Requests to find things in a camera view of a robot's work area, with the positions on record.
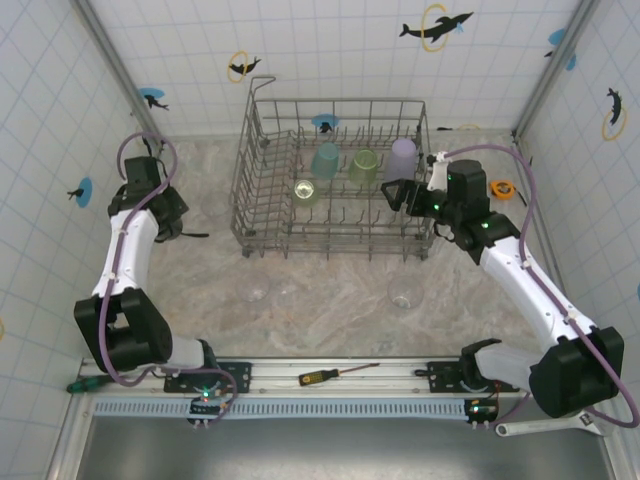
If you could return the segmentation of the yellow black screwdriver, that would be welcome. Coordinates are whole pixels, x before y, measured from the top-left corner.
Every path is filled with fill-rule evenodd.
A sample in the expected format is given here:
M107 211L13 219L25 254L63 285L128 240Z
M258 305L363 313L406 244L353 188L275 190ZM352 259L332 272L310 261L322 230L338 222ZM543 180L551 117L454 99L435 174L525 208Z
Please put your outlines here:
M300 374L298 376L298 383L301 387L316 385L320 383L324 383L328 380L338 378L345 373L356 372L368 368L373 368L379 366L379 363L368 363L361 366L350 367L346 369L330 369L330 370L318 370L314 372L309 372L305 374Z

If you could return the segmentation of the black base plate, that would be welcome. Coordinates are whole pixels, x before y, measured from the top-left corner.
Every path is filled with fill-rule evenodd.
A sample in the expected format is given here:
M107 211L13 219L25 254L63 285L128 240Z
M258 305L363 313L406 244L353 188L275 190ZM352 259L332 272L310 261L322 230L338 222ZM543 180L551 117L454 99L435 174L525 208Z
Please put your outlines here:
M251 381L252 364L250 362L222 361L218 369L227 372L236 382L239 394L248 393ZM164 380L165 393L196 394L204 391L232 394L231 381L224 375L216 373L181 373L177 377L169 376Z
M508 383L481 379L477 384L470 386L462 375L462 369L458 361L431 361L423 368L413 371L416 377L426 379L431 393L473 393L494 394L496 392L515 393L519 391Z

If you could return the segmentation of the left controller board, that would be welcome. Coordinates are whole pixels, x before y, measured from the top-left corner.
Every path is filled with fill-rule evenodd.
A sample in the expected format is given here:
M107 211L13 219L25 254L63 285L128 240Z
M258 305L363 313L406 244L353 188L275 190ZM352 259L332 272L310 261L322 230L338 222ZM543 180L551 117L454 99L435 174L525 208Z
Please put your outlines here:
M194 429L207 429L220 419L226 403L219 393L220 390L214 387L204 386L198 389L198 396L190 402L187 418Z

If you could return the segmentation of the aluminium mounting rail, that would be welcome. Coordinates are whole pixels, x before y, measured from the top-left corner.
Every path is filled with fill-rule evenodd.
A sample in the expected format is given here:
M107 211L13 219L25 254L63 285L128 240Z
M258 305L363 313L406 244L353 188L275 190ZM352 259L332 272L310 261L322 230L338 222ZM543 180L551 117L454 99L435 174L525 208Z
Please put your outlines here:
M248 393L240 398L484 398L500 400L518 398L524 394L496 392L494 394L431 393L426 379L416 377L413 371L431 361L457 361L455 357L410 358L221 358L222 361L250 362L251 381ZM379 366L345 373L324 383L301 387L298 376L318 370L340 370L379 363Z

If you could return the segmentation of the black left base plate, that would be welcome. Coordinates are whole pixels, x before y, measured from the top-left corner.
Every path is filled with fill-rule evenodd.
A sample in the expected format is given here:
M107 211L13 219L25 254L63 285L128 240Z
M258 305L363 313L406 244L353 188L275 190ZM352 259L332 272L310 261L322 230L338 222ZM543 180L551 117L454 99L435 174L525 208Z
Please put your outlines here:
M222 361L218 369L227 372L236 382L239 394L248 393L251 381L252 364L250 362ZM165 393L196 394L204 391L232 394L231 381L224 375L216 373L181 373L177 377L169 376L164 380Z

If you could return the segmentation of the teal translucent cup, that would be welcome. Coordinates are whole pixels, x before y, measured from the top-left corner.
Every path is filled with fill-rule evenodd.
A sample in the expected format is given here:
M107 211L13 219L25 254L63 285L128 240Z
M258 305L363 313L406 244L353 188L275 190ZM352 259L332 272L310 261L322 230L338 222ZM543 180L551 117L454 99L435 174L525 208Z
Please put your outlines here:
M320 180L331 180L338 171L339 159L339 147L335 143L322 143L312 159L312 175Z

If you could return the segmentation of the green handled screwdriver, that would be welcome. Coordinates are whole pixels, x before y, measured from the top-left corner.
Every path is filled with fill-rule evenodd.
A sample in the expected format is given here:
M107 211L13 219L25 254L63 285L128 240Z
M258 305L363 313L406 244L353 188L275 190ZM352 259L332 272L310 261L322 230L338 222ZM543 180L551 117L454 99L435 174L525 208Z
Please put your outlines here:
M105 385L113 382L113 379L109 375L97 375L90 377L82 377L75 382L70 383L66 387L66 391L69 394L81 394L96 391Z

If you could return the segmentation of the controller board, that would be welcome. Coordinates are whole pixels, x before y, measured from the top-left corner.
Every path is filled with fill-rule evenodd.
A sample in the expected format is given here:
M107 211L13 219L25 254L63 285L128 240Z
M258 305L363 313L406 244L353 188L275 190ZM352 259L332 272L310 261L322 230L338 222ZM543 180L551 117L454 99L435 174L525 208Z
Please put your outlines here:
M464 401L464 412L473 430L479 427L488 429L498 418L499 402L494 397L468 399Z
M207 429L220 419L226 403L219 393L220 390L214 387L204 386L198 389L198 396L190 402L187 418L194 429Z

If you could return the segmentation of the aluminium frame post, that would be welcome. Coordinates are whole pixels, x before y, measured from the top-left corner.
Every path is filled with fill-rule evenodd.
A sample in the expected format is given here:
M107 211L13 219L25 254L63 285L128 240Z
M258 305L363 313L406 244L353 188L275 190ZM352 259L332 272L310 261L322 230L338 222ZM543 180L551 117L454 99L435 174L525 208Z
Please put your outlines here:
M564 36L555 46L547 67L529 97L516 127L512 130L512 137L517 145L521 143L526 132L530 129L536 115L550 95L555 82L576 52L577 44L600 3L601 0L579 0L577 8L565 28Z
M147 132L146 138L148 141L156 148L159 148L161 146L160 141L154 140L150 133L159 134L160 130L91 1L69 0L69 2L109 72L114 77L120 92L124 95L131 115L135 118L141 130Z

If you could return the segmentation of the grey metal panel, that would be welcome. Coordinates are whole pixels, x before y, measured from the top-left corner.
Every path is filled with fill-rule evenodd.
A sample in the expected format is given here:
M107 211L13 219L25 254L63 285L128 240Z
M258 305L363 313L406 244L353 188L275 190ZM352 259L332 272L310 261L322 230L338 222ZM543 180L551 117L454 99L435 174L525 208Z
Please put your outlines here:
M464 422L97 418L79 480L614 480L604 443L500 438Z

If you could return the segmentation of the purple frosted cup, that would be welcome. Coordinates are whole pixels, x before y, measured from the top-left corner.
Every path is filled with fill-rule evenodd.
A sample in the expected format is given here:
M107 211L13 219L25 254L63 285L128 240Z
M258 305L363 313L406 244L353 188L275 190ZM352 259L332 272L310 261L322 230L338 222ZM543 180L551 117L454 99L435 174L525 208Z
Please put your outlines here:
M415 176L417 147L410 138L399 138L391 146L384 173L384 181L411 180Z

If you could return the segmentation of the short green glass cup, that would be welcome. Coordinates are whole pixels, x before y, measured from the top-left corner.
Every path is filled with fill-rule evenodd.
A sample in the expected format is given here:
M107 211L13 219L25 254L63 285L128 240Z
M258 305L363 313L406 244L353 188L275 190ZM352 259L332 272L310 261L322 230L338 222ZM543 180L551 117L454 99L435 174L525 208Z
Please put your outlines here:
M311 180L299 179L294 183L291 197L295 207L310 208L318 201L318 187Z

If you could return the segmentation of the bright green translucent cup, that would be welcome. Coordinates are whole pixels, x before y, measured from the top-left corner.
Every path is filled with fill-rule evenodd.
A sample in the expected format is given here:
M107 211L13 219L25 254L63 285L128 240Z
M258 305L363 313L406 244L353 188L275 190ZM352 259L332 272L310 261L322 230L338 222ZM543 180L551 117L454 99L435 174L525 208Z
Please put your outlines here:
M376 180L377 171L376 153L369 149L361 149L356 152L349 166L349 180L358 187L370 186Z

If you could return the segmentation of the steel adjustable wrench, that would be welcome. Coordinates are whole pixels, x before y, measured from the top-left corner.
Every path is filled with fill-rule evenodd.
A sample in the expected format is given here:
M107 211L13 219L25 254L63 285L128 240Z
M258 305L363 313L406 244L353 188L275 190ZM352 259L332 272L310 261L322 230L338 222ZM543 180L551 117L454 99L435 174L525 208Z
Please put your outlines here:
M500 423L496 426L495 432L500 437L512 437L571 429L586 431L602 437L610 436L613 433L611 425L597 420L587 412L580 412L566 418Z

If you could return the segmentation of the yellow orange tape measure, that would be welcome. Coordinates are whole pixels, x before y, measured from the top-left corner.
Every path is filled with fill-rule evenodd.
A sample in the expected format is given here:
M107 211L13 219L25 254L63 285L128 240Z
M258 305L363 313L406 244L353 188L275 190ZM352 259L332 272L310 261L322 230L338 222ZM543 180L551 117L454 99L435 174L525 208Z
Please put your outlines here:
M489 189L491 194L500 200L510 200L517 197L522 201L524 206L528 205L523 194L508 180L491 181L489 183Z

